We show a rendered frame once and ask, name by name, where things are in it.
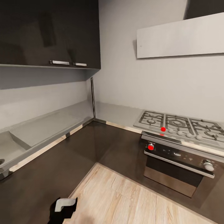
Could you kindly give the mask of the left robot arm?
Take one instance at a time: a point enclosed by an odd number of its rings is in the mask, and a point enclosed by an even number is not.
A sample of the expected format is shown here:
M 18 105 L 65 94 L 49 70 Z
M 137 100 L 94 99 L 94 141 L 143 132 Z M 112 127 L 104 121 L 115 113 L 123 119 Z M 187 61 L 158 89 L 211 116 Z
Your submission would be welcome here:
M 64 219 L 71 218 L 76 211 L 78 198 L 58 199 L 50 207 L 49 223 L 62 224 Z

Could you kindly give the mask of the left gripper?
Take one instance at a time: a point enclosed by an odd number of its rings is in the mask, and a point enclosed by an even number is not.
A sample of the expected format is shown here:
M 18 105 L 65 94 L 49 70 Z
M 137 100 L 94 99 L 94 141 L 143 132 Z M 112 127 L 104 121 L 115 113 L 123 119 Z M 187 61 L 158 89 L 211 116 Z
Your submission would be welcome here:
M 59 200 L 60 199 L 58 199 L 57 201 L 59 201 Z M 57 221 L 59 224 L 62 224 L 64 219 L 71 218 L 73 212 L 76 211 L 78 198 L 76 198 L 76 202 L 75 202 L 74 205 L 72 205 L 72 206 L 63 206 L 63 208 L 62 208 L 60 213 L 55 213 L 54 212 L 57 201 L 54 202 L 52 204 L 52 206 L 50 207 L 49 222 L 54 220 L 54 221 Z

